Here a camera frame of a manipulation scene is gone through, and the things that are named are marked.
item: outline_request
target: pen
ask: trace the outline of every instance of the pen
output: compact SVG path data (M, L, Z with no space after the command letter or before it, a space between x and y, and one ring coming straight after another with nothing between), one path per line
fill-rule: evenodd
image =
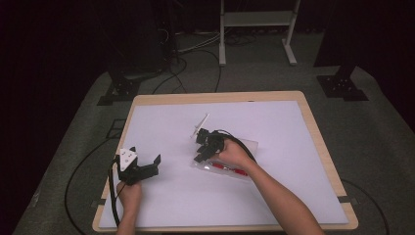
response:
M241 174L241 175L245 175L248 176L248 174L246 172L244 172L242 169L238 169L238 168L230 168L226 165L223 164L217 164L217 163L209 163L211 166L216 167L216 168L220 168L220 169L226 169L226 170L231 170L234 171L237 174Z

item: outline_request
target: gray carpet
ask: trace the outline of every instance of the gray carpet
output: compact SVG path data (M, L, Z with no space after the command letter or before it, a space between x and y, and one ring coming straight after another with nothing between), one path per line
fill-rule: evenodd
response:
M314 68L323 34L295 33L292 41L298 65L291 67L281 45L282 35L258 36L243 47L227 47L227 65L221 69L218 92L299 90L314 114L327 148L341 178L369 193L382 208L391 234L415 231L415 135L382 94L376 80L357 68L352 74L355 85L369 101L345 102L326 98L316 76L334 74L337 68ZM206 40L181 35L181 48ZM209 46L217 55L217 46ZM179 77L188 93L214 92L219 68L214 56L195 52L181 56L187 68ZM173 64L180 71L183 63ZM151 94L170 73L146 80L139 93ZM74 117L38 193L28 206L15 234L78 234L64 207L66 187L76 166L95 147L106 140L113 120L126 118L131 102L97 106L111 80L107 73L97 78ZM183 93L177 79L166 82L157 93ZM107 169L114 156L117 140L108 140L93 152L77 170L68 193L72 218L86 234L92 230L95 203L100 199ZM352 231L328 234L385 234L385 226L374 204L360 190L344 183L359 227Z

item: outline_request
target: black object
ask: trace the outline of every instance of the black object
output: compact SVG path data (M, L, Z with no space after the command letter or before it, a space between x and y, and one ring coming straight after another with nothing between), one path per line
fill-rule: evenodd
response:
M224 140L225 138L230 139L234 141L235 143L239 144L241 148L247 152L248 156L256 162L253 154L250 152L250 150L247 148L247 146L244 145L239 139L235 138L231 134L227 133L221 133L220 130L214 130L212 133L209 133L208 130L201 128L198 132L198 136L196 138L196 143L202 145L198 149L198 155L194 158L194 160L198 163L201 163L202 161L206 161L214 156L214 154L219 153L223 151L223 148L225 147Z
M157 0L118 0L116 18L105 23L114 50L108 60L112 84L98 105L132 101L140 83L164 71L175 48L171 3Z
M343 98L345 101L368 101L368 98L354 85L350 75L354 66L340 66L335 75L318 75L317 79L329 98Z
M160 155L156 157L152 164L144 166L137 165L137 159L135 159L125 171L121 171L120 169L119 155L116 155L115 159L117 164L118 178L119 180L125 182L127 185L133 185L140 180L147 179L159 174L158 166L161 163Z
M132 147L130 151L135 152L135 147ZM113 176L113 165L117 164L117 172L119 180L125 182L126 185L132 185L140 180L147 179L159 174L158 166L161 163L161 156L158 155L152 164L138 166L137 159L135 159L125 171L120 170L120 156L115 155L113 159L110 169L108 172L108 178L110 183L110 196L111 196L111 206L113 209L113 216L115 220L116 226L119 226L119 217L118 213L116 212L116 196L115 196L115 188L114 188L114 176Z
M198 163L210 159L214 154L221 152L225 147L222 136L209 136L208 130L203 128L198 132L196 143L202 145L197 151L199 154L194 158L194 160Z

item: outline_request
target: cable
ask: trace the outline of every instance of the cable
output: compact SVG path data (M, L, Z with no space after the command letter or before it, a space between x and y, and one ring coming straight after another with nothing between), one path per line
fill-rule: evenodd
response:
M73 177L75 176L76 172L78 171L78 169L80 168L80 166L95 152L97 151L101 146L103 146L105 143L107 143L109 140L111 140L113 137L116 137L117 135L119 135L119 133L115 134L114 136L107 138L105 141L103 141L101 144L99 144L97 147L95 147L94 149L92 149L83 159L82 161L76 166L75 170L73 171L72 175L69 178L68 184L67 184L67 188L65 190L65 211L67 213L67 216L69 218L70 223L73 225L73 227L82 235L85 235L85 233L76 225L76 223L74 222L72 216L70 215L69 212L69 208L68 208L68 191L69 191L69 187L70 187L70 183L72 182Z
M220 77L222 76L222 67L219 64L219 58L217 58L217 56L214 53L212 53L210 51L207 51L207 50L192 50L192 51L184 52L184 53L182 53L182 55L185 55L185 54L188 54L188 53L193 53L193 52L205 52L205 53L209 53L209 54L213 55L214 58L217 60L217 65L219 67L219 76L217 78L216 85L214 87L214 92L217 92L217 88L219 87Z
M385 229L386 229L387 235L389 235L391 232L390 232L388 220L387 220L384 212L382 211L381 207L379 206L379 204L375 201L375 199L372 196L370 196L369 193L366 192L366 190L364 190L360 186L356 185L355 183L352 183L352 182L350 182L350 181L348 181L346 179L343 179L343 178L341 178L341 181L343 181L343 182L345 182L345 183L347 183L347 184L349 184L349 185L357 188L362 193L364 193L369 198L370 201L372 201L372 203L375 205L376 209L378 209L378 212L380 213L380 215L382 217L382 220L384 221L384 225L385 225Z
M88 2L89 2L89 5L91 6L92 12L94 13L94 17L95 17L95 19L97 20L98 26L99 26L99 28L101 29L101 31L102 31L102 33L104 34L104 36L107 38L107 41L108 41L108 42L110 43L110 45L111 45L111 46L112 46L112 47L116 50L116 52L117 52L117 53L119 53L119 54L121 55L121 57L122 57L124 60L127 60L127 58L125 57L125 55L124 55L121 51L119 51L119 50L118 50L118 48L116 48L116 47L115 47L114 43L111 41L110 37L107 35L106 31L104 30L104 27L103 27L103 26L102 26L102 24L101 24L100 18L98 17L98 14L97 14L97 12L96 12L96 10L95 10L95 7L94 7L94 4L92 3L92 1L91 1L91 0L89 0Z
M183 61L184 62L184 69L183 70L185 70L186 68L187 68L187 62L186 62L186 60L184 60L184 59L182 59L182 58L178 58L179 59L179 61L181 60L181 61ZM170 64L170 67L168 68L168 70L173 74L173 75L175 75L175 77L177 78L177 80L179 81L179 83L180 83L180 85L178 86L178 87L176 87L172 92L174 92L175 90L177 90L178 88L180 88L180 87L183 87L183 90L184 90L184 92L185 93L187 93L187 90L186 90L186 88L184 87L184 85L183 85L183 82L181 81L181 79L179 78L179 76L178 76L178 74L177 73L174 73L172 70L171 70L171 64Z
M159 29L158 29L158 31L163 31L163 32L165 32L165 34L166 34L166 39L165 39L165 41L164 41L164 42L161 42L161 44L166 43L166 42L168 41L168 36L169 36L168 31L167 31L167 30L165 30L164 28L159 28Z
M163 80L154 90L153 90L153 95L154 94L156 94L156 91L163 85L163 84L165 84L167 81L169 81L170 79L172 79L172 78L174 78L174 77L176 77L178 74L180 74L181 72L183 72L184 70L186 70L186 68L187 68L187 62L184 60L184 59L182 59L182 58L179 58L179 60L181 60L181 61L183 61L184 62L184 67L183 67L183 69L182 70L180 70L178 73L174 73L173 74L173 76L170 76L170 77L168 77L168 78L166 78L165 80Z

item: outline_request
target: black stand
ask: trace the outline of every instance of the black stand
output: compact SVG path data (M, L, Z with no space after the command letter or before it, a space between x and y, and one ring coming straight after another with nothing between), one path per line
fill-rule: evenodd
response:
M355 65L340 66L335 75L318 75L317 79L329 98L343 98L345 101L368 101L362 90L356 88L350 79Z
M122 74L121 65L109 65L108 73L113 83L105 96L101 96L98 106L109 106L113 101L132 101L138 94L140 80L129 80Z

